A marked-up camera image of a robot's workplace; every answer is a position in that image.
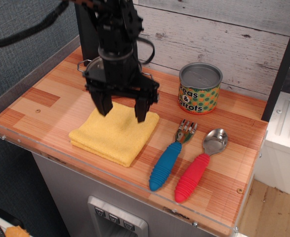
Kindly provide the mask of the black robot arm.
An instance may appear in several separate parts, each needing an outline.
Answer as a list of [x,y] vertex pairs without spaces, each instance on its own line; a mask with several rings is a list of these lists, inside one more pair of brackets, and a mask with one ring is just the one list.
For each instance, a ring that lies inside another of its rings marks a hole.
[[112,109],[112,97],[135,99],[135,116],[143,122],[159,99],[159,83],[142,73],[137,42],[143,19],[131,0],[76,0],[82,53],[87,65],[86,89],[102,115]]

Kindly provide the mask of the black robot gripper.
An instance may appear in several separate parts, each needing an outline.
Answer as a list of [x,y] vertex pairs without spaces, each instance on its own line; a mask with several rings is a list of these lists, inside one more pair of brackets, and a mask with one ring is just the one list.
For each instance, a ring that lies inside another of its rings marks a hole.
[[117,95],[136,99],[134,109],[137,121],[145,121],[150,106],[158,102],[159,84],[144,76],[141,69],[138,56],[134,53],[123,60],[101,57],[89,60],[83,76],[100,114],[106,116],[111,111],[112,96]]

